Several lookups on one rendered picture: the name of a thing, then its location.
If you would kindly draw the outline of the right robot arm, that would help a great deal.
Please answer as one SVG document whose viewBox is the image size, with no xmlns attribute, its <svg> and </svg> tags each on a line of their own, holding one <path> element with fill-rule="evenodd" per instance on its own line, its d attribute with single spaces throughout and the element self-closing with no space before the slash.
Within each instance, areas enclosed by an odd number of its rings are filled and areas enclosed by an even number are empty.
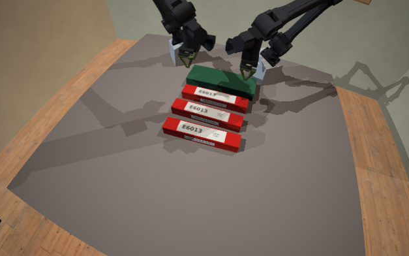
<svg viewBox="0 0 409 256">
<path fill-rule="evenodd" d="M 183 34 L 187 37 L 187 48 L 196 49 L 201 44 L 207 51 L 214 48 L 216 36 L 207 31 L 196 21 L 196 9 L 187 0 L 153 0 L 162 15 L 162 24 L 172 34 L 172 45 L 183 42 Z M 164 3 L 165 2 L 165 3 Z M 170 14 L 171 13 L 171 14 Z M 183 30 L 181 27 L 183 26 Z"/>
</svg>

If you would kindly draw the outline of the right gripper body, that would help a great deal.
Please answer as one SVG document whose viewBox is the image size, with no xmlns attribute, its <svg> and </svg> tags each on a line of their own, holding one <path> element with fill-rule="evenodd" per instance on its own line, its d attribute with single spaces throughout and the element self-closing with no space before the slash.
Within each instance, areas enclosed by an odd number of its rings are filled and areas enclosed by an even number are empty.
<svg viewBox="0 0 409 256">
<path fill-rule="evenodd" d="M 188 57 L 189 54 L 193 54 L 193 52 L 197 52 L 199 48 L 201 47 L 201 45 L 199 44 L 199 46 L 195 50 L 187 48 L 187 37 L 189 36 L 183 34 L 183 44 L 179 47 L 179 53 L 178 53 L 179 56 Z M 188 52 L 188 53 L 185 53 L 185 52 Z"/>
</svg>

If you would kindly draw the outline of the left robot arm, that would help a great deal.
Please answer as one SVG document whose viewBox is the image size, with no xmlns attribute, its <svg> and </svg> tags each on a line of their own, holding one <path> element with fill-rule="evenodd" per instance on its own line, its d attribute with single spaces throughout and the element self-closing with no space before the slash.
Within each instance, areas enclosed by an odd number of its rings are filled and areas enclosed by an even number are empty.
<svg viewBox="0 0 409 256">
<path fill-rule="evenodd" d="M 274 67 L 291 47 L 295 37 L 313 22 L 323 11 L 343 0 L 295 0 L 282 7 L 259 14 L 248 31 L 226 41 L 228 55 L 242 52 L 242 59 L 250 61 L 252 49 L 261 48 L 262 41 L 270 40 L 260 55 Z M 304 14 L 305 13 L 305 14 Z M 289 21 L 304 14 L 289 30 L 278 32 Z M 243 52 L 244 51 L 244 52 Z M 277 59 L 278 58 L 278 59 Z"/>
</svg>

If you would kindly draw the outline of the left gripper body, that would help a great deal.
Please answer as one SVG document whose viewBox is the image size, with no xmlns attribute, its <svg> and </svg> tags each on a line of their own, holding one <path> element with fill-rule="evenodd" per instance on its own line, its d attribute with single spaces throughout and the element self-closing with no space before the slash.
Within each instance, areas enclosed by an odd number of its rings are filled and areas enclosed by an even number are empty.
<svg viewBox="0 0 409 256">
<path fill-rule="evenodd" d="M 246 59 L 241 60 L 240 67 L 243 68 L 243 69 L 251 70 L 252 67 L 257 67 L 258 66 L 260 48 L 257 48 L 257 49 L 251 48 L 251 49 L 252 49 L 252 55 L 251 55 L 250 61 L 246 60 Z M 249 65 L 252 65 L 252 66 L 248 66 L 246 64 L 249 64 Z"/>
</svg>

